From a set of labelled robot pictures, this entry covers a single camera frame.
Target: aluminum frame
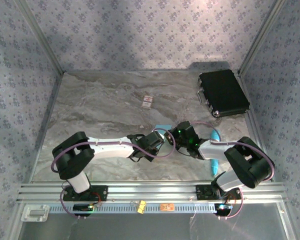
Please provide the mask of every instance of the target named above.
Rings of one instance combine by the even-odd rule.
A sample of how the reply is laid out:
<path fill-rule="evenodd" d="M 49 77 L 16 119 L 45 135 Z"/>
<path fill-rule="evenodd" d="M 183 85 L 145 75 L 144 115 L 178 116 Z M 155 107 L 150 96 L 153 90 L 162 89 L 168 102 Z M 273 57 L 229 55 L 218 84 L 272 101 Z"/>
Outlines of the aluminum frame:
<path fill-rule="evenodd" d="M 61 83 L 62 83 L 62 79 L 63 78 L 61 77 L 61 79 L 58 80 L 58 82 L 55 83 L 55 85 L 54 85 L 54 87 L 52 89 L 52 94 L 54 94 L 54 98 L 52 99 L 51 108 L 50 108 L 50 112 L 48 113 L 47 122 L 43 126 L 42 137 L 40 139 L 38 151 L 37 151 L 37 153 L 35 155 L 34 164 L 33 164 L 33 167 L 32 167 L 32 171 L 31 171 L 28 183 L 33 183 L 32 179 L 33 179 L 33 177 L 34 177 L 34 175 L 36 173 L 37 163 L 39 161 L 41 149 L 42 149 L 42 147 L 44 145 L 45 137 L 46 137 L 46 134 L 47 134 L 47 131 L 48 131 L 48 123 L 50 122 L 50 119 L 51 119 L 51 116 L 52 116 L 52 112 L 53 112 L 53 109 L 54 109 L 56 101 L 57 101 L 57 97 L 58 97 L 59 89 L 60 89 L 60 86 L 61 86 Z"/>
<path fill-rule="evenodd" d="M 107 204 L 120 205 L 144 200 L 147 203 L 221 203 L 221 200 L 197 200 L 196 185 L 209 181 L 118 181 L 91 182 L 92 185 L 107 185 Z M 12 226 L 7 240 L 15 239 L 21 232 L 20 220 L 25 204 L 60 205 L 61 182 L 37 182 L 22 184 L 17 198 L 18 207 L 13 214 Z M 285 205 L 287 194 L 282 182 L 262 182 L 256 188 L 242 188 L 244 204 L 276 203 L 287 239 L 297 239 Z"/>
<path fill-rule="evenodd" d="M 245 82 L 243 81 L 243 78 L 240 77 L 238 73 L 235 73 L 234 75 L 236 76 L 236 79 L 237 79 L 239 85 L 241 86 L 242 91 L 245 94 L 246 98 L 251 103 L 249 92 L 248 92 L 248 89 L 247 89 L 247 86 L 246 86 Z M 245 117 L 245 123 L 246 123 L 246 126 L 248 128 L 250 138 L 261 149 L 263 149 L 263 151 L 267 154 L 267 149 L 266 149 L 266 146 L 264 144 L 262 134 L 260 132 L 260 127 L 259 127 L 259 123 L 257 121 L 256 115 L 255 115 L 255 110 L 254 110 L 254 107 L 251 104 L 250 104 L 249 111 L 244 114 L 244 117 Z"/>

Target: black wire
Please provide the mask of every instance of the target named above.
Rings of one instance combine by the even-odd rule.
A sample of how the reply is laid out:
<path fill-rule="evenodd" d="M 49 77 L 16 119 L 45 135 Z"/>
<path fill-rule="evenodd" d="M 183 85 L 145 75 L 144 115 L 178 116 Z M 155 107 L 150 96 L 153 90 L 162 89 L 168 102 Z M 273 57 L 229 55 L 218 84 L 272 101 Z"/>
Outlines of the black wire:
<path fill-rule="evenodd" d="M 160 149 L 161 149 L 161 147 L 164 145 L 164 143 L 162 143 L 161 145 L 160 145 L 160 147 L 159 147 L 159 149 L 158 149 L 158 151 L 157 152 L 159 152 L 160 151 Z M 139 157 L 139 159 L 137 160 L 137 161 L 135 161 L 135 160 L 133 160 L 133 158 L 132 157 L 129 157 L 129 159 L 132 161 L 132 162 L 134 162 L 134 163 L 138 163 L 139 161 L 140 161 L 140 159 L 142 159 L 143 157 Z"/>
<path fill-rule="evenodd" d="M 132 162 L 134 162 L 134 163 L 138 163 L 138 162 L 140 161 L 141 158 L 142 158 L 142 157 L 139 157 L 139 159 L 138 159 L 137 161 L 135 161 L 135 160 L 132 159 L 132 157 L 129 157 L 129 159 L 130 159 Z"/>
<path fill-rule="evenodd" d="M 187 155 L 187 154 L 184 154 L 183 152 L 180 152 L 179 150 L 177 150 L 178 153 L 182 154 L 182 155 L 185 155 L 187 157 L 191 157 L 191 155 Z"/>
<path fill-rule="evenodd" d="M 230 195 L 227 194 L 224 198 L 225 198 L 225 201 L 224 201 L 223 204 L 226 204 L 226 203 L 228 202 L 228 200 L 230 199 Z"/>

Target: marble surface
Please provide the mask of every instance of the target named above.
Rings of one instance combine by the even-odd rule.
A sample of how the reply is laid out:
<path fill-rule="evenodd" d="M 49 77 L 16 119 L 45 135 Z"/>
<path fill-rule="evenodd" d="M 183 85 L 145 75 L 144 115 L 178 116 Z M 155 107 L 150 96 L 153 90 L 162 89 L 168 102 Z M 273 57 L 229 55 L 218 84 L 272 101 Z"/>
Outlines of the marble surface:
<path fill-rule="evenodd" d="M 52 112 L 32 181 L 60 181 L 50 169 L 52 149 L 78 131 L 95 138 L 120 138 L 148 134 L 156 124 L 177 125 L 182 121 L 207 121 L 221 133 L 223 141 L 249 136 L 243 114 L 214 118 L 201 105 L 196 71 L 138 71 L 65 73 Z M 152 109 L 141 108 L 143 96 L 154 97 Z M 195 125 L 201 138 L 211 128 Z M 159 155 L 171 149 L 165 144 Z M 218 173 L 230 168 L 219 161 Z M 169 158 L 134 163 L 126 158 L 90 162 L 84 170 L 91 181 L 212 180 L 209 160 L 174 152 Z"/>

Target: blue floral wallpaper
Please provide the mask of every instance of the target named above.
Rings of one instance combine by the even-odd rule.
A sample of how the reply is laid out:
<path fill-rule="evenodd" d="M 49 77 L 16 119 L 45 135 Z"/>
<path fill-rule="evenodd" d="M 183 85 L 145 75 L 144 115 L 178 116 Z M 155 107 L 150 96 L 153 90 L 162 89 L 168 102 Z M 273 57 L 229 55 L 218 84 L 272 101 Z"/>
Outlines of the blue floral wallpaper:
<path fill-rule="evenodd" d="M 12 0 L 0 0 L 0 240 L 29 178 L 56 74 Z"/>
<path fill-rule="evenodd" d="M 29 0 L 65 71 L 238 69 L 274 0 Z"/>
<path fill-rule="evenodd" d="M 300 0 L 287 2 L 243 78 L 300 231 Z"/>

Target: metal corner post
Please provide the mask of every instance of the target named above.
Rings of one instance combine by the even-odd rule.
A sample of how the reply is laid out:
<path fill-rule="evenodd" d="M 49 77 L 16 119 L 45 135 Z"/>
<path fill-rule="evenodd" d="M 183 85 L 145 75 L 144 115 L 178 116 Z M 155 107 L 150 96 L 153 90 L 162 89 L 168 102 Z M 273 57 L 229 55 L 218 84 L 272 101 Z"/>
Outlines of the metal corner post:
<path fill-rule="evenodd" d="M 254 61 L 260 47 L 264 43 L 268 33 L 270 32 L 272 26 L 277 20 L 277 17 L 280 14 L 282 8 L 284 7 L 286 1 L 287 0 L 275 0 L 273 5 L 271 6 L 269 13 L 265 17 L 265 20 L 263 21 L 263 24 L 261 25 L 258 34 L 256 35 L 247 55 L 245 56 L 239 68 L 239 73 L 241 77 L 244 77 L 247 73 L 247 70 L 249 69 L 251 63 Z"/>
<path fill-rule="evenodd" d="M 28 23 L 29 27 L 31 28 L 35 38 L 37 39 L 38 43 L 42 47 L 43 52 L 45 53 L 46 57 L 49 59 L 53 69 L 58 74 L 58 76 L 62 78 L 64 71 L 62 70 L 62 67 L 59 64 L 55 53 L 51 49 L 45 34 L 41 30 L 26 0 L 14 0 L 14 2 L 19 8 L 25 21 Z"/>
<path fill-rule="evenodd" d="M 36 153 L 36 156 L 35 156 L 35 159 L 34 159 L 34 164 L 33 164 L 33 167 L 32 167 L 32 171 L 31 171 L 31 174 L 30 174 L 30 177 L 29 177 L 29 180 L 28 180 L 29 183 L 32 182 L 32 179 L 33 179 L 33 177 L 35 175 L 35 172 L 36 172 L 36 166 L 37 166 L 37 163 L 38 163 L 38 160 L 39 160 L 39 156 L 40 156 L 40 153 L 41 153 L 42 146 L 43 146 L 44 141 L 45 141 L 46 133 L 47 133 L 47 130 L 48 130 L 48 124 L 50 122 L 50 118 L 51 118 L 55 103 L 57 101 L 58 92 L 59 92 L 59 89 L 60 89 L 60 86 L 61 86 L 61 82 L 62 82 L 62 78 L 55 82 L 55 84 L 53 86 L 53 89 L 52 89 L 52 93 L 51 93 L 52 97 L 50 98 L 50 101 L 49 101 L 48 107 L 47 107 L 48 117 L 47 117 L 47 121 L 45 123 L 42 123 L 43 124 L 43 132 L 42 132 L 41 136 L 39 136 L 40 142 L 39 142 L 38 150 L 37 150 L 37 153 Z"/>

